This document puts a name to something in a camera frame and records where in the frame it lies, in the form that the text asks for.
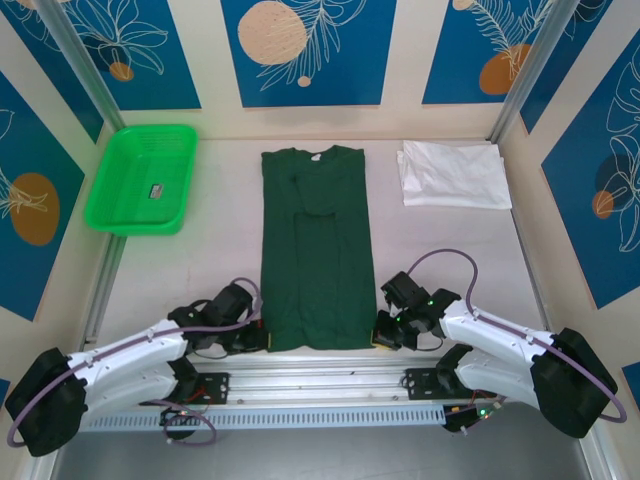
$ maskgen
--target dark green shirt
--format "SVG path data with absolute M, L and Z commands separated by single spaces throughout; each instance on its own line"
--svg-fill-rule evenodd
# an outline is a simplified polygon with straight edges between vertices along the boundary
M 340 146 L 262 154 L 262 316 L 271 351 L 371 346 L 376 299 L 364 165 L 363 150 Z

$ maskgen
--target cable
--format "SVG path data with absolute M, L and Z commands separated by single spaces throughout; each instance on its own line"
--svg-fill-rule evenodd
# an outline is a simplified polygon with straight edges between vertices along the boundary
M 440 350 L 442 348 L 442 345 L 444 345 L 444 340 L 441 338 L 440 339 L 440 345 L 438 345 L 437 347 L 433 347 L 433 348 L 416 348 L 416 352 L 435 352 L 436 350 Z
M 188 405 L 191 402 L 193 402 L 196 398 L 202 397 L 203 395 L 207 395 L 209 398 L 211 398 L 211 395 L 209 395 L 207 390 L 203 386 L 200 386 L 200 388 L 196 390 L 196 393 L 194 393 L 193 395 L 191 395 L 189 398 L 185 400 L 185 404 Z
M 456 250 L 455 248 L 440 248 L 438 250 L 434 250 L 432 252 L 429 252 L 423 256 L 421 256 L 418 260 L 415 261 L 415 263 L 413 265 L 411 265 L 411 268 L 409 269 L 409 271 L 407 272 L 407 275 L 410 275 L 411 272 L 413 272 L 415 270 L 415 268 L 420 265 L 420 263 L 422 263 L 425 259 L 433 256 L 433 255 L 437 255 L 439 253 L 455 253 L 456 255 L 461 255 L 464 258 L 466 258 L 467 260 L 469 260 L 469 262 L 471 263 L 471 266 L 473 267 L 473 277 L 471 279 L 471 283 L 469 283 L 469 287 L 467 288 L 467 294 L 465 296 L 465 302 L 467 304 L 467 308 L 469 309 L 470 313 L 474 313 L 474 308 L 473 305 L 471 304 L 471 293 L 473 292 L 473 289 L 476 286 L 476 282 L 478 281 L 478 264 L 476 263 L 476 261 L 467 253 L 461 251 L 461 250 Z M 520 337 L 522 339 L 527 339 L 527 335 L 523 332 L 520 332 L 519 330 L 516 330 L 515 328 L 509 327 L 508 325 L 503 325 L 500 322 L 496 322 L 495 320 L 492 320 L 490 318 L 485 317 L 484 315 L 477 315 L 478 320 L 481 320 L 485 323 L 488 323 L 489 325 L 499 328 L 501 330 L 504 330 L 506 332 L 511 333 L 512 335 L 515 335 L 517 337 Z M 580 365 L 578 362 L 576 362 L 575 360 L 573 360 L 572 358 L 568 357 L 567 355 L 565 355 L 564 353 L 562 353 L 560 350 L 558 350 L 557 348 L 537 339 L 536 337 L 531 337 L 532 338 L 532 342 L 535 343 L 536 345 L 538 345 L 539 347 L 544 348 L 546 351 L 548 351 L 549 353 L 555 355 L 556 357 L 560 358 L 562 361 L 566 362 L 567 364 L 571 365 L 574 369 L 576 369 L 578 372 L 580 372 L 587 380 L 589 380 L 591 383 L 593 383 L 596 387 L 598 387 L 598 389 L 604 393 L 607 398 L 609 400 L 611 400 L 611 403 L 613 403 L 615 405 L 615 407 L 618 409 L 618 412 L 620 413 L 619 417 L 612 417 L 610 415 L 605 415 L 600 414 L 600 418 L 603 420 L 606 420 L 608 422 L 613 422 L 613 423 L 624 423 L 627 421 L 627 411 L 625 410 L 624 406 L 622 405 L 622 403 L 620 402 L 620 400 L 618 400 L 615 396 L 615 394 L 609 390 L 609 388 L 602 383 L 600 380 L 598 380 L 591 372 L 589 372 L 586 368 L 584 368 L 582 365 Z
M 236 279 L 234 279 L 231 283 L 237 283 L 237 282 L 246 282 L 249 285 L 251 285 L 251 287 L 255 290 L 256 292 L 256 299 L 254 301 L 254 305 L 253 305 L 253 312 L 242 322 L 236 323 L 235 325 L 229 325 L 229 326 L 225 326 L 225 327 L 185 327 L 185 328 L 170 328 L 168 330 L 163 330 L 161 332 L 151 332 L 150 335 L 141 335 L 138 338 L 134 338 L 132 340 L 129 340 L 128 342 L 122 343 L 120 345 L 117 345 L 109 350 L 106 350 L 102 353 L 97 354 L 96 356 L 94 356 L 91 360 L 91 362 L 99 362 L 100 360 L 103 360 L 105 358 L 111 357 L 117 353 L 122 352 L 123 350 L 126 350 L 128 348 L 134 347 L 136 345 L 139 345 L 140 343 L 144 343 L 144 342 L 148 342 L 151 339 L 154 338 L 160 338 L 160 337 L 166 337 L 168 335 L 173 335 L 175 333 L 222 333 L 222 332 L 230 332 L 233 330 L 237 330 L 239 328 L 242 328 L 246 325 L 248 325 L 249 323 L 251 323 L 251 321 L 254 320 L 254 318 L 257 316 L 258 312 L 260 311 L 260 308 L 262 307 L 262 297 L 260 295 L 260 288 L 258 288 L 258 285 L 255 284 L 255 282 L 253 282 L 252 280 L 245 278 L 245 277 L 238 277 Z M 25 405 L 25 407 L 20 411 L 20 413 L 18 414 L 18 416 L 16 417 L 16 419 L 14 420 L 14 422 L 11 424 L 11 427 L 9 427 L 9 433 L 7 434 L 7 445 L 9 445 L 12 448 L 21 448 L 24 447 L 26 444 L 24 442 L 16 442 L 15 440 L 15 435 L 16 432 L 18 430 L 18 427 L 20 426 L 20 424 L 24 421 L 24 419 L 27 417 L 27 415 L 29 415 L 29 413 L 31 413 L 31 411 L 33 410 L 33 408 L 44 398 L 46 397 L 49 393 L 51 393 L 58 385 L 62 384 L 64 381 L 66 381 L 67 379 L 69 379 L 70 377 L 72 377 L 73 375 L 75 375 L 77 372 L 79 372 L 80 370 L 83 370 L 85 368 L 89 368 L 90 365 L 89 363 L 82 362 L 78 365 L 76 365 L 73 368 L 70 368 L 69 370 L 67 370 L 66 372 L 64 372 L 62 375 L 59 375 L 57 378 L 55 378 L 52 382 L 50 382 L 46 387 L 44 387 L 42 390 L 40 390 L 40 392 L 38 392 L 28 403 L 27 405 Z M 201 415 L 200 413 L 191 410 L 187 407 L 183 407 L 182 405 L 179 405 L 177 403 L 172 403 L 172 402 L 168 402 L 166 400 L 153 400 L 150 401 L 148 403 L 154 403 L 156 405 L 163 405 L 163 406 L 169 406 L 171 408 L 175 408 L 175 409 L 183 409 L 186 410 L 188 412 L 190 412 L 194 417 L 198 418 L 199 420 L 201 420 L 202 422 L 204 422 L 213 432 L 213 441 L 209 441 L 209 442 L 205 442 L 205 443 L 197 443 L 197 444 L 190 444 L 190 443 L 186 443 L 186 442 L 182 442 L 182 445 L 201 445 L 201 446 L 205 446 L 205 445 L 211 445 L 211 443 L 213 443 L 215 441 L 215 428 L 213 426 L 213 424 L 207 420 L 203 415 Z
M 458 410 L 450 410 L 445 412 L 444 416 L 448 417 L 449 415 L 457 415 L 458 413 L 468 412 L 469 410 L 475 410 L 477 407 L 475 405 L 467 405 L 466 407 L 462 407 Z
M 200 420 L 202 423 L 204 423 L 207 427 L 209 427 L 209 430 L 211 430 L 211 438 L 209 440 L 206 440 L 204 442 L 185 442 L 183 440 L 173 440 L 172 438 L 169 438 L 169 427 L 171 425 L 173 425 L 174 423 L 177 423 L 178 420 L 183 420 L 183 416 L 181 415 L 175 415 L 173 417 L 171 417 L 170 419 L 168 419 L 165 424 L 164 427 L 162 427 L 162 433 L 164 433 L 164 436 L 167 437 L 167 441 L 169 443 L 176 444 L 176 445 L 180 445 L 182 447 L 206 447 L 208 445 L 213 445 L 214 443 L 216 443 L 216 438 L 218 436 L 218 431 L 216 430 L 216 427 L 213 426 L 213 423 L 211 423 L 209 421 L 209 419 L 207 417 L 205 417 L 202 413 L 193 410 L 189 407 L 186 407 L 184 405 L 180 405 L 179 403 L 173 403 L 173 402 L 168 402 L 166 400 L 153 400 L 151 402 L 147 402 L 147 403 L 153 403 L 154 405 L 160 405 L 160 406 L 164 406 L 164 407 L 170 407 L 173 408 L 174 410 L 184 410 L 185 412 L 189 413 L 189 416 L 191 418 L 197 418 L 198 420 Z
M 191 352 L 191 353 L 193 353 L 196 357 L 206 358 L 207 360 L 222 360 L 222 359 L 227 358 L 229 356 L 228 353 L 225 353 L 221 357 L 207 357 L 206 355 L 202 355 L 202 354 L 200 354 L 198 352 Z

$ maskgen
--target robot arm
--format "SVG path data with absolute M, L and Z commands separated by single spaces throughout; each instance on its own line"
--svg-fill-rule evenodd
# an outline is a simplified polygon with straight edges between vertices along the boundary
M 556 335 L 522 327 L 469 308 L 460 295 L 447 290 L 429 295 L 404 272 L 382 290 L 393 315 L 378 314 L 374 345 L 415 350 L 423 332 L 461 342 L 436 367 L 438 383 L 445 390 L 462 386 L 511 397 L 539 409 L 556 428 L 575 438 L 587 434 L 609 397 L 552 351 L 562 352 L 610 392 L 617 391 L 609 372 L 577 332 L 564 329 Z
M 31 454 L 57 450 L 82 426 L 140 403 L 158 399 L 185 403 L 198 378 L 186 356 L 196 350 L 213 343 L 230 354 L 266 348 L 268 334 L 261 322 L 238 323 L 252 314 L 252 301 L 245 289 L 232 283 L 213 300 L 177 308 L 167 319 L 114 344 L 69 356 L 57 348 L 41 354 L 5 402 L 14 420 L 60 375 L 84 364 L 88 367 L 58 384 L 24 417 L 18 430 Z M 209 332 L 193 331 L 199 327 Z M 211 333 L 210 327 L 226 331 Z M 175 332 L 155 336 L 171 330 Z

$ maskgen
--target green plastic basket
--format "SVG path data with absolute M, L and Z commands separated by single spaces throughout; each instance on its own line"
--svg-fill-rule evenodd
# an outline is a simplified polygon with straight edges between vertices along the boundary
M 186 125 L 125 128 L 110 140 L 85 210 L 115 235 L 171 235 L 182 228 L 198 134 Z

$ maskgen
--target gray floor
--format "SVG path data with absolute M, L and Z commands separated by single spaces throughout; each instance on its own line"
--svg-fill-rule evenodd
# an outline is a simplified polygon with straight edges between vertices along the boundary
M 454 435 L 441 427 L 225 431 L 213 447 L 169 446 L 161 434 L 78 435 L 57 480 L 585 479 L 577 441 L 539 412 L 507 405 Z

